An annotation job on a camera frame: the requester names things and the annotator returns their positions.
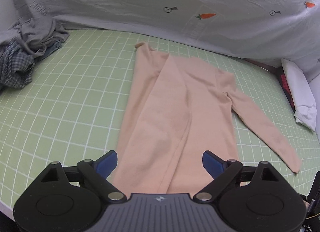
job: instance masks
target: pink sweater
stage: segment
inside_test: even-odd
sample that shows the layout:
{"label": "pink sweater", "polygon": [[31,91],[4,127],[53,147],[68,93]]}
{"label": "pink sweater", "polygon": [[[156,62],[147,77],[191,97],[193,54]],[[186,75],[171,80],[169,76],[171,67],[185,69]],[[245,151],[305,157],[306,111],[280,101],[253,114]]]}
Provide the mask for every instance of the pink sweater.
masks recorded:
{"label": "pink sweater", "polygon": [[119,135],[113,184],[130,193],[194,195],[211,176],[202,166],[210,150],[238,159],[231,109],[293,172],[300,159],[233,74],[199,58],[183,58],[136,45],[136,64]]}

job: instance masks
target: crumpled clothes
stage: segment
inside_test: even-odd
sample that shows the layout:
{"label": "crumpled clothes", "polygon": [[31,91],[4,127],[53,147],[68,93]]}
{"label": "crumpled clothes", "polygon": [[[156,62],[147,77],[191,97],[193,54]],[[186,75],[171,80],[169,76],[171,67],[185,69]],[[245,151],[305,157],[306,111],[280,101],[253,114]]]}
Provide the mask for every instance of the crumpled clothes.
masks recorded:
{"label": "crumpled clothes", "polygon": [[0,84],[21,89],[32,81],[35,60],[17,41],[11,42],[0,57]]}
{"label": "crumpled clothes", "polygon": [[25,23],[18,21],[9,30],[0,32],[0,56],[5,45],[16,41],[25,52],[40,57],[48,47],[57,41],[65,42],[68,37],[64,27],[50,16],[32,18]]}
{"label": "crumpled clothes", "polygon": [[47,47],[57,41],[65,42],[69,37],[64,27],[50,16],[32,18],[25,23],[18,21],[13,25],[13,29],[20,32],[22,40],[35,52],[34,57],[44,55]]}
{"label": "crumpled clothes", "polygon": [[57,49],[59,49],[61,47],[62,47],[62,42],[60,40],[58,40],[50,47],[47,47],[46,51],[44,52],[44,54],[42,56],[35,58],[35,62],[38,63],[41,60],[44,60],[46,57],[48,57],[49,55],[51,55],[53,52],[55,52]]}

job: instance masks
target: plaid shirt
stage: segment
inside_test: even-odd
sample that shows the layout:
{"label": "plaid shirt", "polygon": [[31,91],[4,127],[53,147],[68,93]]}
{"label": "plaid shirt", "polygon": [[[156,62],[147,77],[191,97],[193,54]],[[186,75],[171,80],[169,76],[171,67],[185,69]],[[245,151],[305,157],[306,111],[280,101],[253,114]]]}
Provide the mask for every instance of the plaid shirt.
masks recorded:
{"label": "plaid shirt", "polygon": [[12,88],[23,88],[32,81],[35,60],[16,41],[4,49],[0,57],[0,83]]}

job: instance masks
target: bed sheet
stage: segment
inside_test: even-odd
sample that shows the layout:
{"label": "bed sheet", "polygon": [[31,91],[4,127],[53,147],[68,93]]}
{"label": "bed sheet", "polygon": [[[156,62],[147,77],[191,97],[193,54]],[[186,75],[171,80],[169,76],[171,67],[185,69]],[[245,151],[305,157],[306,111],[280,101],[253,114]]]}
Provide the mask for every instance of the bed sheet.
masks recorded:
{"label": "bed sheet", "polygon": [[134,44],[178,56],[195,56],[235,74],[237,87],[287,137],[302,159],[297,176],[232,114],[240,160],[249,166],[270,161],[297,192],[308,194],[320,168],[315,134],[295,123],[275,76],[245,62],[145,35],[73,30],[60,50],[36,66],[33,81],[0,96],[0,206],[11,208],[25,188],[51,161],[73,166],[116,149],[133,68]]}
{"label": "bed sheet", "polygon": [[160,37],[280,66],[294,60],[320,73],[320,0],[14,0],[21,16]]}

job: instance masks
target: white blanket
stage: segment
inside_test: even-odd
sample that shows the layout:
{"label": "white blanket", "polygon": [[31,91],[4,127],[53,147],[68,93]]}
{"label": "white blanket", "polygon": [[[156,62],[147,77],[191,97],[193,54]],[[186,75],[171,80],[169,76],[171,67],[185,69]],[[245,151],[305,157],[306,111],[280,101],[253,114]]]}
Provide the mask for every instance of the white blanket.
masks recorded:
{"label": "white blanket", "polygon": [[[277,67],[281,58],[289,58],[303,70],[308,81],[320,72],[320,0],[14,0],[14,3],[22,16],[51,15],[68,22],[66,26],[72,23],[81,28],[93,26],[142,33]],[[158,48],[168,50],[162,44]],[[183,49],[179,52],[188,54]]]}
{"label": "white blanket", "polygon": [[296,122],[305,125],[315,132],[317,117],[316,101],[306,77],[294,62],[286,59],[282,59],[281,62],[296,109],[294,113]]}

